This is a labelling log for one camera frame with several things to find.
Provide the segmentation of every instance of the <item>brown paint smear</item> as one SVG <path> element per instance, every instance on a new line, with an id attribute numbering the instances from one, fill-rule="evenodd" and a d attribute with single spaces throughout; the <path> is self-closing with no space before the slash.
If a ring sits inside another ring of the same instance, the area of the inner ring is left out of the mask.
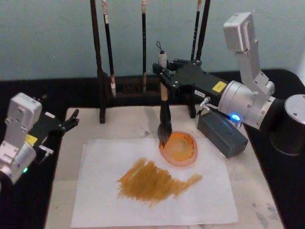
<path id="1" fill-rule="evenodd" d="M 173 178 L 165 169 L 158 168 L 154 161 L 140 158 L 133 167 L 119 179 L 118 198 L 134 198 L 149 202 L 149 207 L 173 195 L 177 198 L 190 186 L 202 179 L 199 174 L 192 175 L 187 181 Z"/>

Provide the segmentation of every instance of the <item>black table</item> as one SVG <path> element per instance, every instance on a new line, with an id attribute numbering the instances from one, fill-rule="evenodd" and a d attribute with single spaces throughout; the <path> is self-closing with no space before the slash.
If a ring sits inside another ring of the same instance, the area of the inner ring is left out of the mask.
<path id="1" fill-rule="evenodd" d="M 293 94 L 305 94 L 304 85 L 292 72 L 265 70 L 264 73 L 275 84 L 276 98 L 286 99 Z M 239 72 L 213 74 L 227 81 L 241 81 Z M 9 101 L 18 92 L 33 97 L 47 93 L 49 98 L 43 104 L 43 110 L 51 112 L 61 120 L 64 120 L 69 107 L 99 107 L 99 87 L 96 78 L 0 82 L 0 141 L 4 138 L 4 119 Z M 159 102 L 159 96 L 123 98 L 112 106 L 158 105 Z M 266 134 L 249 126 L 245 128 L 285 227 L 304 229 L 305 154 L 285 156 L 273 149 Z M 54 155 L 41 167 L 36 164 L 31 165 L 28 172 L 14 186 L 12 193 L 5 198 L 0 197 L 1 229 L 44 227 L 60 140 L 51 139 L 49 144 L 54 149 Z"/>

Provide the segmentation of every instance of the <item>paper sheet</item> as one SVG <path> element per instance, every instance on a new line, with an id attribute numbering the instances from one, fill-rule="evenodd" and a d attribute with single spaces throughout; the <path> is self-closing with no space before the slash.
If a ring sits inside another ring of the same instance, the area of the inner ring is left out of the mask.
<path id="1" fill-rule="evenodd" d="M 237 211 L 224 157 L 206 138 L 196 139 L 198 158 L 189 168 L 169 165 L 159 153 L 158 139 L 89 141 L 82 159 L 72 228 L 231 223 Z M 169 197 L 152 208 L 117 198 L 122 177 L 140 157 L 153 160 L 179 180 L 195 173 L 202 180 L 178 199 Z"/>

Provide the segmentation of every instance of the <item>gray battery box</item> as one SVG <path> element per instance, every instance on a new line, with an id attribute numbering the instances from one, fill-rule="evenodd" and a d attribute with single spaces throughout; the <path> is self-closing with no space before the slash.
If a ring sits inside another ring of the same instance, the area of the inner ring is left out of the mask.
<path id="1" fill-rule="evenodd" d="M 248 144 L 248 139 L 229 120 L 216 112 L 200 115 L 197 128 L 226 158 L 243 152 Z"/>

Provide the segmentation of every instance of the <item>yellow label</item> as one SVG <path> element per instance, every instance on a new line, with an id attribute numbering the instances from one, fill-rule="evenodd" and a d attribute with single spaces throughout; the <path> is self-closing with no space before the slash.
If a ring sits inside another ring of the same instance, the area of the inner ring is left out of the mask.
<path id="1" fill-rule="evenodd" d="M 213 90 L 216 92 L 221 92 L 227 86 L 226 83 L 219 81 L 214 87 Z"/>
<path id="2" fill-rule="evenodd" d="M 37 141 L 37 138 L 32 135 L 27 135 L 27 137 L 25 138 L 25 141 L 27 143 L 29 143 L 31 146 L 33 146 L 35 144 L 35 142 Z"/>

